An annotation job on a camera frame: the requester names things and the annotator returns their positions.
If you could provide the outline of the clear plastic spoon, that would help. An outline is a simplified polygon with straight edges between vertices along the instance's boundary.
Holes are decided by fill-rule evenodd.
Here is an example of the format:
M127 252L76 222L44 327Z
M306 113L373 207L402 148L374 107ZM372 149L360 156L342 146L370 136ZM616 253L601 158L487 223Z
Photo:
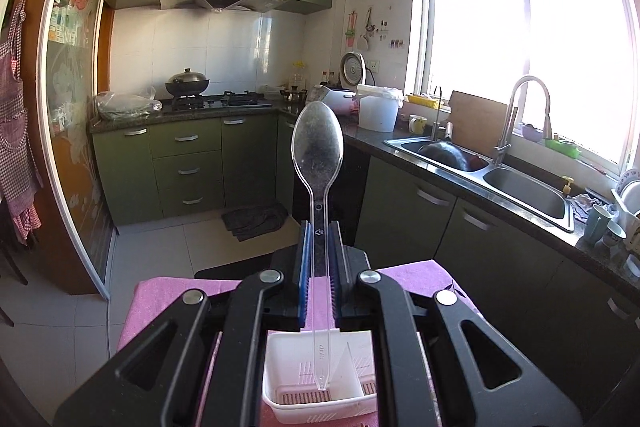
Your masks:
M340 123L332 109L315 101L297 118L291 155L294 170L309 194L311 224L310 305L332 305L329 262L330 188L340 172L344 140ZM331 319L320 325L310 312L314 343L314 379L319 390L329 387L331 376Z

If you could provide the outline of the tall steel kitchen faucet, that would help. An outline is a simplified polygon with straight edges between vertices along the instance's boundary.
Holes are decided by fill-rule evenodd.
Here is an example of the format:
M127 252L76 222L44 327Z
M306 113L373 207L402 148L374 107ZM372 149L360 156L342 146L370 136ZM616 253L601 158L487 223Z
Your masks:
M495 147L495 157L492 160L494 167L500 167L506 154L509 153L512 145L512 134L515 128L518 117L521 117L524 113L524 108L515 105L515 98L518 95L518 91L521 87L526 86L529 83L537 83L544 92L544 127L542 127L542 139L550 140L553 138L552 124L551 124L551 98L550 92L546 84L539 78L533 75L525 75L519 79L513 87L511 92L508 107L506 108L506 115L504 115L503 127L499 136L498 143Z

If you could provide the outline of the kitchen window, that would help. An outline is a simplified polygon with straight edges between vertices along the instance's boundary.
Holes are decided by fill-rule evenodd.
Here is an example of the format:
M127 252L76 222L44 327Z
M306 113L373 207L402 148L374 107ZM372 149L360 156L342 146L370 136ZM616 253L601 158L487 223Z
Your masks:
M436 86L509 104L525 75L551 98L555 138L617 176L637 150L639 13L636 0L413 0L413 93ZM516 125L544 127L544 92L521 87Z

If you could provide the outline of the white plastic utensil caddy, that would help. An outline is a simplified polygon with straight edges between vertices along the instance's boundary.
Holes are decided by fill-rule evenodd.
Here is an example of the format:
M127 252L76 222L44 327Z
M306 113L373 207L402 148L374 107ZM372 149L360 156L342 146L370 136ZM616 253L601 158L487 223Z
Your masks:
M262 401L284 425L320 424L372 414L378 408L371 335L321 336L313 332L272 333L268 337Z

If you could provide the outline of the dark floor mat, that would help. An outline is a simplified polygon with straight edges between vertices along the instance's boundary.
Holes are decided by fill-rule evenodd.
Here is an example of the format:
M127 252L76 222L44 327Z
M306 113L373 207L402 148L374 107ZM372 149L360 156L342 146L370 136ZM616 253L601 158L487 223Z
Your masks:
M283 227L288 210L275 202L270 205L246 207L225 212L222 222L226 229L239 241L277 232Z

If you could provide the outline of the pink floral tablecloth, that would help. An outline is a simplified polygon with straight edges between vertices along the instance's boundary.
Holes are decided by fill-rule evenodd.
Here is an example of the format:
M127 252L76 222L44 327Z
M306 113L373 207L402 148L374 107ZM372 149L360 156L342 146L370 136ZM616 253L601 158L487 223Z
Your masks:
M397 281L406 291L432 297L436 291L449 289L476 314L480 314L475 303L466 295L466 292L458 282L441 265L434 260L397 265L397 267L383 268L381 273ZM129 308L122 335L120 335L118 350L145 329L155 317L158 317L171 303L180 297L185 291L198 288L207 296L213 296L226 291L233 291L240 280L224 280L222 277L214 277L213 280L179 279L179 277L154 277L154 279L142 281L134 288L134 298ZM314 311L314 319L320 325L326 325L327 317L333 322L331 305L310 305L309 311ZM260 410L259 426L377 426L378 413L371 413L351 418L334 419L334 421L322 421L315 424L282 424L277 420L271 407L265 402Z

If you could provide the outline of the dark pot in sink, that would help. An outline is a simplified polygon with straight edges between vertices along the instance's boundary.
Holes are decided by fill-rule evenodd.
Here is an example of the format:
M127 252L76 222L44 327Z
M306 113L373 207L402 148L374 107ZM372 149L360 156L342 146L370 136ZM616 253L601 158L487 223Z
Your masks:
M439 164L462 170L469 170L469 161L464 156L462 150L449 142L433 142L421 146L418 154L439 162Z

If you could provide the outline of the white plastic bucket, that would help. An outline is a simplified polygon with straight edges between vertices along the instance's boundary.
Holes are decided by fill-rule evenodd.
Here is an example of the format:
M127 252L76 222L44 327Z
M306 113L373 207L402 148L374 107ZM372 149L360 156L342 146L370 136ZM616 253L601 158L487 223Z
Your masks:
M356 89L359 101L358 126L374 132L388 133L395 128L398 110L405 95L396 88L362 84Z

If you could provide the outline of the small steel faucet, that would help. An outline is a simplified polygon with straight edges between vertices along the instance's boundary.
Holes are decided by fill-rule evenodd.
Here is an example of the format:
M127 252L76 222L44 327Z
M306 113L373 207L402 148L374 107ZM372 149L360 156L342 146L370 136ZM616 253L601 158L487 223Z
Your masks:
M434 124L432 127L431 139L435 141L437 138L437 132L440 127L440 111L442 110L442 87L436 86L433 92L434 98L437 98L437 106L436 106L436 117L434 119Z

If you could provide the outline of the small dark kettle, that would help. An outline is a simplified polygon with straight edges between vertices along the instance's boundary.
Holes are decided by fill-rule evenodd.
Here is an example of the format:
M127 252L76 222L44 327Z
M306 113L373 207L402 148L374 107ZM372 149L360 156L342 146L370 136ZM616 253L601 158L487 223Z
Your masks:
M307 90L299 89L299 87L293 86L290 89L281 89L280 95L288 104L304 106L307 98Z

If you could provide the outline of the wooden cutting board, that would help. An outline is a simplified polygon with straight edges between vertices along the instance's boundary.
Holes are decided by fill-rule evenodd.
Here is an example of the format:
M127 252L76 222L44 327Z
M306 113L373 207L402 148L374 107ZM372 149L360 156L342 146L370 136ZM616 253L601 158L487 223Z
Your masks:
M506 118L506 104L454 91L449 107L452 142L480 155L494 157Z

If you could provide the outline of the white rice cooker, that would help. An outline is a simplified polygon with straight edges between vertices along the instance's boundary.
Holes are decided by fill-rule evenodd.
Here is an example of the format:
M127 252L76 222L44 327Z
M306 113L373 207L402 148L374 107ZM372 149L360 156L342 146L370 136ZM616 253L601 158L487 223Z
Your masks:
M346 52L341 59L338 71L343 89L355 91L367 80L367 65L363 55L357 51Z

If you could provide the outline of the black gas stove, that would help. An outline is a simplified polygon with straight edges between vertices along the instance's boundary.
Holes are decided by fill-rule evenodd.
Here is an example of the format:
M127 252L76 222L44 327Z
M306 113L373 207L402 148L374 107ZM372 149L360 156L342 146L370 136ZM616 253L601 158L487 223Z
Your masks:
M179 98L162 100L162 104L163 107L160 111L163 114L189 113L194 112L194 110L214 110L232 107L258 108L272 106L262 94L255 91L224 91L223 94L215 95L179 96Z

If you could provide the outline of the steel double sink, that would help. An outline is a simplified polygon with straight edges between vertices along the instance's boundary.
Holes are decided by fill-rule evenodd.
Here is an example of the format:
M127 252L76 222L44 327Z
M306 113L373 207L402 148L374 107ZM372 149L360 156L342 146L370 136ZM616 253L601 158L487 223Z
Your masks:
M510 167L494 167L485 157L469 152L468 150L463 150L463 148L457 145L454 146L462 150L464 156L469 161L468 171L462 171L439 164L437 161L418 154L421 146L433 142L449 142L454 145L454 143L450 141L432 141L424 138L424 136L384 141L386 145L393 147L395 150L399 150L401 153L406 153L414 158L426 161L428 165L451 172L466 181L483 187L485 190L499 197L507 199L509 202L512 202L512 204L533 213L535 216L551 223L564 232L574 232L573 209L570 208L568 200L562 196L558 190L555 190L555 188Z

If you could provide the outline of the green lower cabinets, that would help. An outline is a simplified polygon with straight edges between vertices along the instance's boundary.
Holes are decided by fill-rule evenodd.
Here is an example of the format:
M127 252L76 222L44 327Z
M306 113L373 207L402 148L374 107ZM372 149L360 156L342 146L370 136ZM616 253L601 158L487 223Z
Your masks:
M309 198L290 157L294 119L270 110L98 124L93 142L119 232L227 207ZM435 260L486 319L591 415L639 358L639 293L564 232L507 199L346 124L330 216L376 269Z

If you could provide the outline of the black wok with lid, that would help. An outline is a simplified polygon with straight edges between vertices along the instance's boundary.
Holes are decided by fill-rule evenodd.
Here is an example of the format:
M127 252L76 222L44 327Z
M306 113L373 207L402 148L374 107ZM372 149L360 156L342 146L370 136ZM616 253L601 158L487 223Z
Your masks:
M201 95L208 87L209 79L201 72L190 68L173 75L165 83L166 91L174 98L191 98Z

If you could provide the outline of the green dish on windowsill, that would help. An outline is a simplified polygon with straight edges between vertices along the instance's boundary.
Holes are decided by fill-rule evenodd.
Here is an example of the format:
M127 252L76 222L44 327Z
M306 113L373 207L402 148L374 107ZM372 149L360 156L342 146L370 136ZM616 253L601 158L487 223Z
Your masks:
M567 139L557 138L545 139L544 145L550 150L555 150L556 153L562 154L572 159L578 159L580 156L580 150L574 141Z

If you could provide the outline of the teal ceramic mug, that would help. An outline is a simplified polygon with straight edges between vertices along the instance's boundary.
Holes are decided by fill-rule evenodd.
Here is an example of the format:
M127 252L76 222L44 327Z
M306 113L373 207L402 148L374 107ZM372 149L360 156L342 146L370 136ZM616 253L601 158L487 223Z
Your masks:
M601 204L594 204L589 212L582 239L590 246L593 246L603 236L608 228L608 222L612 219L612 213Z

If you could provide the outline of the plastic bag on counter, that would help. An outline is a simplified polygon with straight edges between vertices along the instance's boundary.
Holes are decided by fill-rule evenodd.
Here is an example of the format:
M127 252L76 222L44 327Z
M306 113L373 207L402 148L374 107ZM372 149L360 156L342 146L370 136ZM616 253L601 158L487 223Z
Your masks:
M163 108L155 95L152 86L134 93L104 91L94 97L94 105L100 117L110 121L148 117Z

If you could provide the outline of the pink checkered apron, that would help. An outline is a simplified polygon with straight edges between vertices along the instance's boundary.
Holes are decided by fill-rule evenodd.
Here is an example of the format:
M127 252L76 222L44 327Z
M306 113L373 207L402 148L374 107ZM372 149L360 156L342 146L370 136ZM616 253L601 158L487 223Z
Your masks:
M1 43L1 199L8 207L17 240L23 245L27 244L29 234L41 227L35 196L42 187L29 143L21 76L26 1L17 1L8 38Z

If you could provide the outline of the glass sliding door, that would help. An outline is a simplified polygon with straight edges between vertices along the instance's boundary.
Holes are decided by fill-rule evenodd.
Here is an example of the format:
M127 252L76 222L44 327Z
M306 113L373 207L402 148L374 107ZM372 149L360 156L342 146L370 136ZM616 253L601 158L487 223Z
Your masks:
M40 143L73 268L73 294L110 297L106 269L115 235L89 127L98 91L103 0L44 0L37 54Z

